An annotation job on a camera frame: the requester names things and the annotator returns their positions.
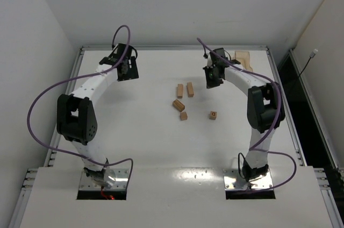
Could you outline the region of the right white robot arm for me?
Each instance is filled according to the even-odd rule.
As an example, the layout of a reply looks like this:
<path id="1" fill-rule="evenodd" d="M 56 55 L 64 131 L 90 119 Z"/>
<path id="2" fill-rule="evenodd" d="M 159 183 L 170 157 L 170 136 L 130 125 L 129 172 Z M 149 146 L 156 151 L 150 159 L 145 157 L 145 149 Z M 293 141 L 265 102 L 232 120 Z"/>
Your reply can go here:
<path id="1" fill-rule="evenodd" d="M 247 96 L 247 120 L 252 131 L 239 175 L 247 182 L 265 176 L 272 136 L 285 118 L 277 83 L 246 70 L 238 60 L 229 60 L 223 48 L 205 53 L 203 57 L 207 59 L 203 70 L 208 89 L 227 81 Z"/>

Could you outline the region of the clear amber plastic bin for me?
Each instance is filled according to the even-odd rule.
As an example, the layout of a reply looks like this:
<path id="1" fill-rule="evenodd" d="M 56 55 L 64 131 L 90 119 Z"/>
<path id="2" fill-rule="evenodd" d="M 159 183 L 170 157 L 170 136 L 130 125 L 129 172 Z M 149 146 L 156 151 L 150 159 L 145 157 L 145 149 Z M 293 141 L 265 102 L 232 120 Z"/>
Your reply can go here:
<path id="1" fill-rule="evenodd" d="M 253 71 L 250 65 L 250 53 L 249 51 L 235 51 L 234 59 L 239 62 L 245 70 Z"/>

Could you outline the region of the long light wood block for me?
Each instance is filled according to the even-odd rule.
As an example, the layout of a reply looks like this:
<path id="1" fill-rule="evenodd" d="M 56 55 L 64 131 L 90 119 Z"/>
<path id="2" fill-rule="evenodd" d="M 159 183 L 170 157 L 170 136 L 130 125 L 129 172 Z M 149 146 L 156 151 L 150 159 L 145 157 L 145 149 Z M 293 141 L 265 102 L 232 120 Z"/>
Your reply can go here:
<path id="1" fill-rule="evenodd" d="M 177 85 L 177 98 L 183 98 L 183 89 L 184 89 L 183 84 L 179 83 Z"/>

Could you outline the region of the dark grained wood block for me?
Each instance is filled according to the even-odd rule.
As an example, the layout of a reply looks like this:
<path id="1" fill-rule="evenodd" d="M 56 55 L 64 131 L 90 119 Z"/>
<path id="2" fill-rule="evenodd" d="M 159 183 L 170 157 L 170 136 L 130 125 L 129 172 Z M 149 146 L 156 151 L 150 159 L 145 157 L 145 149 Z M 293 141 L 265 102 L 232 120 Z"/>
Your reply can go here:
<path id="1" fill-rule="evenodd" d="M 183 112 L 185 110 L 185 105 L 179 99 L 175 99 L 172 102 L 172 105 L 179 112 Z"/>

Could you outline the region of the numbered wood cube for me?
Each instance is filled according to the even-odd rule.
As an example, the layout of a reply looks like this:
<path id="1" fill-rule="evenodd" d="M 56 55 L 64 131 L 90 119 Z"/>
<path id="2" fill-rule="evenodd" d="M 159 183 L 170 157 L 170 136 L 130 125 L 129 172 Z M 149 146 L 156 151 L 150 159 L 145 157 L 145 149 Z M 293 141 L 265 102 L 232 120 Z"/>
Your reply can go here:
<path id="1" fill-rule="evenodd" d="M 181 112 L 180 113 L 180 120 L 181 121 L 184 121 L 184 120 L 187 120 L 188 119 L 188 115 L 186 112 Z"/>

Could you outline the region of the lettered wood cube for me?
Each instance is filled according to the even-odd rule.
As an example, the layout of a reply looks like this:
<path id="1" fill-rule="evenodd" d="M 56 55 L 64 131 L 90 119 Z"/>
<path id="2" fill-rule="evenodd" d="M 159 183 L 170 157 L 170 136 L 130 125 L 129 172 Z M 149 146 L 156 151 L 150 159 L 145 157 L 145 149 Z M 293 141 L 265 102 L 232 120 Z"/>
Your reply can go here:
<path id="1" fill-rule="evenodd" d="M 209 118 L 211 120 L 216 120 L 217 119 L 217 112 L 216 111 L 210 111 Z"/>

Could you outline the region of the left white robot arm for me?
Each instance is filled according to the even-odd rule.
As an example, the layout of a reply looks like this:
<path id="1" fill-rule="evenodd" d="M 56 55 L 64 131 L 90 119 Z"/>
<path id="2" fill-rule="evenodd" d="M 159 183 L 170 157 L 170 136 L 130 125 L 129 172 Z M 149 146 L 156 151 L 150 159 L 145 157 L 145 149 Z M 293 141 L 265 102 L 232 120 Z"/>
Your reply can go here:
<path id="1" fill-rule="evenodd" d="M 101 59 L 93 76 L 69 95 L 58 98 L 57 132 L 83 156 L 86 176 L 104 188 L 114 185 L 116 175 L 95 141 L 98 129 L 95 105 L 112 83 L 139 77 L 137 57 L 138 52 L 131 45 L 116 45 L 109 56 Z"/>

